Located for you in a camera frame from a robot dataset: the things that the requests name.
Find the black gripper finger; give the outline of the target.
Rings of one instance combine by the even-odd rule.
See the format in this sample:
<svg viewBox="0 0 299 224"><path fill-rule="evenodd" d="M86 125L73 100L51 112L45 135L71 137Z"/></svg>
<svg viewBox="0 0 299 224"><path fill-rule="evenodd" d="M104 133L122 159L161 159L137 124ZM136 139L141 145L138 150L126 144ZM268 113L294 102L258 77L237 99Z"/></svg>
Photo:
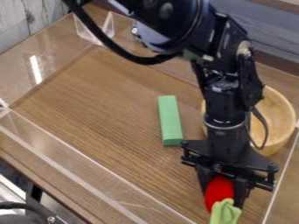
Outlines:
<svg viewBox="0 0 299 224"><path fill-rule="evenodd" d="M205 193L205 189L212 178L213 178L213 173L210 172L210 170L197 170L197 179L198 179L200 189L202 193Z"/></svg>
<svg viewBox="0 0 299 224"><path fill-rule="evenodd" d="M245 199L248 197L248 181L242 178L237 178L233 180L233 206L237 208L242 208Z"/></svg>

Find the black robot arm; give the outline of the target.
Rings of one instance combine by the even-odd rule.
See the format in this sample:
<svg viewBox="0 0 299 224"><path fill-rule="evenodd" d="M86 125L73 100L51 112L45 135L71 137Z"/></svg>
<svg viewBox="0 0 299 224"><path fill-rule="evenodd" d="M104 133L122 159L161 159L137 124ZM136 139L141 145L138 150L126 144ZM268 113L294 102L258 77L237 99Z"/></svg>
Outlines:
<svg viewBox="0 0 299 224"><path fill-rule="evenodd" d="M209 0L108 0L133 19L132 33L156 53L140 57L108 37L75 0L61 1L120 57L141 65L174 57L189 61L205 100L208 135L181 141L181 161L197 173L202 194L230 198L233 206L242 207L253 188L272 191L278 166L261 155L264 146L249 134L265 86L248 33L237 21Z"/></svg>

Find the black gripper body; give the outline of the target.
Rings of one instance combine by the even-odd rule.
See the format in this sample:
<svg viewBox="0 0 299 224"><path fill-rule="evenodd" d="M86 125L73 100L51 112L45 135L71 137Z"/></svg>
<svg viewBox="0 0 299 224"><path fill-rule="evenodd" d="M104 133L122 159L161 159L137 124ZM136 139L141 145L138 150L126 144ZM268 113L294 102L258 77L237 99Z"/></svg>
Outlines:
<svg viewBox="0 0 299 224"><path fill-rule="evenodd" d="M181 162L197 170L210 170L228 179L245 179L248 187L272 192L278 165L248 147L233 161L213 157L208 153L205 140L182 140Z"/></svg>

